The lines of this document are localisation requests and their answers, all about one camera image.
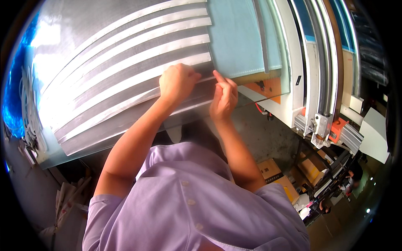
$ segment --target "lavender polo shirt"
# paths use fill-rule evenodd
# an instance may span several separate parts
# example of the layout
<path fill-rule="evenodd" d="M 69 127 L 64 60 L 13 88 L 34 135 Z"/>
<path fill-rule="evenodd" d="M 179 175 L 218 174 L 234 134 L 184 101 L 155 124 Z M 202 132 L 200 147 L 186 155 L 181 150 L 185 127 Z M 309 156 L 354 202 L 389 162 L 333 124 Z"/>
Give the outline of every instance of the lavender polo shirt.
<path fill-rule="evenodd" d="M 309 250 L 306 227 L 280 184 L 251 193 L 228 165 L 194 143 L 155 146 L 131 192 L 93 197 L 82 248 L 197 250 L 206 237 L 223 250 Z"/>

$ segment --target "light blue panel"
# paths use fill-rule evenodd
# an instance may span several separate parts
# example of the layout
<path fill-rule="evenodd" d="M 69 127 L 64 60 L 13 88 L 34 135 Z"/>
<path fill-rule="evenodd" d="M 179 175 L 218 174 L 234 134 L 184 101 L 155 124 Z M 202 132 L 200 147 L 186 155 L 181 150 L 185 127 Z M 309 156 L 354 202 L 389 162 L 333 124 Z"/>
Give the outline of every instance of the light blue panel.
<path fill-rule="evenodd" d="M 343 10 L 341 3 L 339 1 L 343 0 L 330 0 L 330 3 L 335 14 L 336 23 L 338 24 L 340 39 L 342 42 L 342 48 L 354 53 L 355 50 L 351 34 L 352 28 L 349 26 L 346 13 Z"/>
<path fill-rule="evenodd" d="M 251 0 L 209 0 L 208 26 L 215 68 L 235 78 L 264 71 L 257 18 Z"/>
<path fill-rule="evenodd" d="M 267 0 L 258 0 L 260 3 L 261 14 L 264 19 L 265 37 L 267 40 L 268 65 L 269 70 L 281 69 L 281 54 L 279 52 L 278 37 L 269 11 Z"/>
<path fill-rule="evenodd" d="M 310 16 L 307 11 L 307 7 L 304 4 L 304 0 L 294 0 L 297 12 L 299 13 L 301 25 L 303 27 L 304 35 L 307 41 L 315 42 L 313 26 L 311 24 Z"/>

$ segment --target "cardboard box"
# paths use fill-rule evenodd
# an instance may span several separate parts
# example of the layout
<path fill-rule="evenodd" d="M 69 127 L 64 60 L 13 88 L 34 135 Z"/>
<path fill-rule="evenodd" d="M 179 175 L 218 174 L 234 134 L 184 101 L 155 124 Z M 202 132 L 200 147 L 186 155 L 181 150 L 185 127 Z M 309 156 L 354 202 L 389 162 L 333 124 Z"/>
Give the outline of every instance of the cardboard box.
<path fill-rule="evenodd" d="M 276 165 L 275 161 L 273 159 L 268 159 L 262 163 L 259 163 L 258 167 L 260 168 L 261 174 L 264 177 L 267 184 L 272 182 L 281 184 L 290 202 L 292 202 L 292 205 L 294 205 L 296 201 L 299 199 L 299 194 L 293 187 L 289 178 L 283 175 L 279 167 Z"/>
<path fill-rule="evenodd" d="M 330 157 L 327 156 L 322 150 L 319 150 L 318 154 L 321 156 L 322 159 L 331 164 Z M 304 157 L 306 157 L 305 153 L 301 152 L 300 158 L 302 159 Z M 322 160 L 318 158 L 319 157 L 315 155 L 311 155 L 308 159 L 298 165 L 300 170 L 304 173 L 304 175 L 308 178 L 313 186 L 317 185 L 320 179 L 324 176 L 324 172 L 322 171 L 326 169 L 326 166 L 324 165 Z M 302 185 L 306 183 L 305 178 L 300 174 L 298 170 L 295 169 L 295 167 L 290 170 L 290 174 L 293 176 L 301 190 L 304 192 L 305 189 L 302 187 Z"/>

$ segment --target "orange bracket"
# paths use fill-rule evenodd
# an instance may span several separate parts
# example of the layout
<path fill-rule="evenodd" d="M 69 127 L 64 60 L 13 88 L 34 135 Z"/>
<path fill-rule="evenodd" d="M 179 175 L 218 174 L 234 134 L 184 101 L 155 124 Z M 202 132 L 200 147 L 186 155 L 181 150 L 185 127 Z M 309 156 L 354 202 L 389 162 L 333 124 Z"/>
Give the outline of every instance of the orange bracket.
<path fill-rule="evenodd" d="M 338 118 L 338 120 L 332 123 L 331 131 L 329 133 L 329 139 L 334 143 L 337 143 L 340 137 L 340 133 L 342 132 L 343 127 L 348 124 L 345 120 Z"/>

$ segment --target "hand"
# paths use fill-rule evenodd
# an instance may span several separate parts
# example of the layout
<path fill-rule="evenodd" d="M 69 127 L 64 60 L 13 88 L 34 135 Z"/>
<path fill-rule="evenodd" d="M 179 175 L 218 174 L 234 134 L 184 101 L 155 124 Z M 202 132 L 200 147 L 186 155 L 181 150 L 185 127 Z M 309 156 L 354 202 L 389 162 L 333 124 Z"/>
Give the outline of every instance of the hand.
<path fill-rule="evenodd" d="M 218 83 L 209 108 L 209 115 L 215 124 L 228 123 L 238 100 L 237 84 L 231 79 L 223 78 L 216 70 L 213 71 L 213 75 Z"/>
<path fill-rule="evenodd" d="M 187 98 L 201 74 L 182 63 L 169 66 L 159 79 L 160 99 L 173 106 L 178 106 Z"/>

